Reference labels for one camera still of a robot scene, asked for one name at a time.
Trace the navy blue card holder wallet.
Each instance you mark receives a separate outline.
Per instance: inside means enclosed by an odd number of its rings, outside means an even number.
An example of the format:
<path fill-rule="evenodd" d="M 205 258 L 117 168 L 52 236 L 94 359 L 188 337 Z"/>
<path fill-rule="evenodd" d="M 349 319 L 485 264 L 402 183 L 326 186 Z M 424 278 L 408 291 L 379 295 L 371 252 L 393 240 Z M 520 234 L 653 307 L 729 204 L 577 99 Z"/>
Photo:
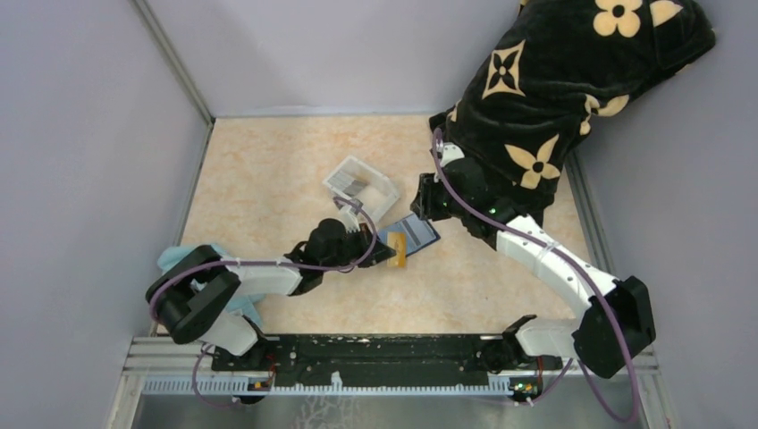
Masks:
<path fill-rule="evenodd" d="M 379 240 L 383 244 L 389 245 L 389 234 L 391 232 L 402 233 L 405 236 L 407 257 L 415 255 L 441 239 L 441 235 L 429 221 L 421 220 L 415 214 L 408 214 L 395 223 L 382 228 L 379 231 Z"/>

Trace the gold credit card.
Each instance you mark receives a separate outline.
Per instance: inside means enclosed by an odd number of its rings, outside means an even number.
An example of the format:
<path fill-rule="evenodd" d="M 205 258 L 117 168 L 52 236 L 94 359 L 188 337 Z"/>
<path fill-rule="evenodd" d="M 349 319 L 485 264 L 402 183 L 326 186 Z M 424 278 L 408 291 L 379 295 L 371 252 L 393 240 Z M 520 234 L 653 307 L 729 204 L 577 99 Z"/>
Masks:
<path fill-rule="evenodd" d="M 387 260 L 387 265 L 392 268 L 405 268 L 407 266 L 407 239 L 405 233 L 400 231 L 388 232 L 386 245 L 394 252 L 394 255 Z"/>

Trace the white plastic card box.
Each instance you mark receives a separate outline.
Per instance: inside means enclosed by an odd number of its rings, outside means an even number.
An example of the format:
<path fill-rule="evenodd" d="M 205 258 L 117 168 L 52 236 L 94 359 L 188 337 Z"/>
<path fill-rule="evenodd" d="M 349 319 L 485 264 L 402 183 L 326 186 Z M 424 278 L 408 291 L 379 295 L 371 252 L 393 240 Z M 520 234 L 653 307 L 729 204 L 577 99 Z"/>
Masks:
<path fill-rule="evenodd" d="M 400 200 L 398 187 L 387 175 L 355 156 L 345 157 L 322 184 L 333 196 L 359 201 L 375 223 Z"/>

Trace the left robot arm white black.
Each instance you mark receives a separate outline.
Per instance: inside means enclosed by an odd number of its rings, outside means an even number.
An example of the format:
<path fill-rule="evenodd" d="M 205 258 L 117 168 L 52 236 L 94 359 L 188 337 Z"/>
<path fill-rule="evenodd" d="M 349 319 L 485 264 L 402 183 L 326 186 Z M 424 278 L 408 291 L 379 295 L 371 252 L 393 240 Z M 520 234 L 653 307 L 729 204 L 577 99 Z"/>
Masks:
<path fill-rule="evenodd" d="M 319 286 L 328 272 L 372 267 L 397 254 L 381 242 L 371 221 L 334 218 L 321 221 L 307 240 L 276 259 L 242 260 L 200 245 L 147 289 L 148 313 L 175 343 L 202 341 L 255 370 L 268 357 L 265 336 L 257 322 L 229 310 L 234 299 L 303 295 Z"/>

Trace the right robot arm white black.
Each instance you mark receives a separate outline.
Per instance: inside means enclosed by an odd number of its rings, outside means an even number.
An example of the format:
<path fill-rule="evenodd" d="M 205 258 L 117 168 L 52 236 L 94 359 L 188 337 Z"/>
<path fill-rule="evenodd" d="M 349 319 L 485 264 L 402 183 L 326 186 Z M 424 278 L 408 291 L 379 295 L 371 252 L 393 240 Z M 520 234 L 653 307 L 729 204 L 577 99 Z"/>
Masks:
<path fill-rule="evenodd" d="M 647 286 L 592 266 L 550 237 L 509 198 L 488 188 L 483 169 L 452 143 L 434 142 L 432 173 L 419 177 L 411 210 L 436 222 L 456 218 L 475 239 L 549 286 L 573 312 L 569 319 L 525 315 L 502 334 L 496 357 L 526 368 L 541 356 L 573 358 L 610 379 L 655 338 Z"/>

